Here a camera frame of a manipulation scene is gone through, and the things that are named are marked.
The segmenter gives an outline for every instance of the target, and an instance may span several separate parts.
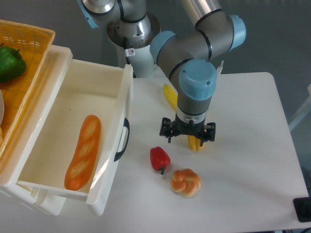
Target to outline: pepper stem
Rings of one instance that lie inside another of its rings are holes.
[[[161,175],[164,175],[164,167],[161,167]]]

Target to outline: yellow banana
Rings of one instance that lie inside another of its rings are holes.
[[[170,103],[170,105],[176,110],[176,107],[177,107],[177,94],[166,83],[163,84],[163,94],[164,94],[166,100]]]
[[[170,103],[170,105],[173,107],[173,109],[176,110],[177,108],[177,94],[174,92],[174,90],[168,85],[163,84],[163,94],[166,98],[166,100]],[[203,146],[200,146],[201,140],[196,138],[195,136],[188,135],[188,146],[191,150],[202,150]]]

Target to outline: baguette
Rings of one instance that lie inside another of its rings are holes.
[[[65,175],[66,189],[79,190],[89,181],[97,157],[100,135],[100,119],[95,115],[88,115],[82,124],[76,150]]]

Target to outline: black object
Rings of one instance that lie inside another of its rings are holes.
[[[114,159],[114,162],[119,160],[121,158],[121,156],[124,154],[125,152],[125,149],[127,147],[127,143],[128,143],[128,139],[130,137],[130,122],[128,122],[128,119],[124,119],[124,124],[123,124],[124,127],[127,128],[128,132],[127,132],[127,138],[126,138],[126,143],[125,143],[125,146],[124,148],[120,151],[120,152],[116,152],[116,155],[115,155],[115,159]]]
[[[215,140],[216,123],[211,122],[205,125],[204,121],[202,121],[201,123],[194,124],[193,120],[190,120],[189,124],[187,124],[178,117],[176,117],[175,121],[165,117],[162,119],[160,136],[165,136],[171,143],[171,137],[181,134],[193,135],[199,138],[201,140],[200,146],[203,146],[204,142],[213,142]]]
[[[311,198],[295,198],[293,203],[298,220],[300,222],[311,222]]]

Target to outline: knotted bread roll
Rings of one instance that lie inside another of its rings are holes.
[[[183,197],[192,197],[200,190],[201,185],[200,176],[189,168],[176,170],[170,182],[171,190]]]

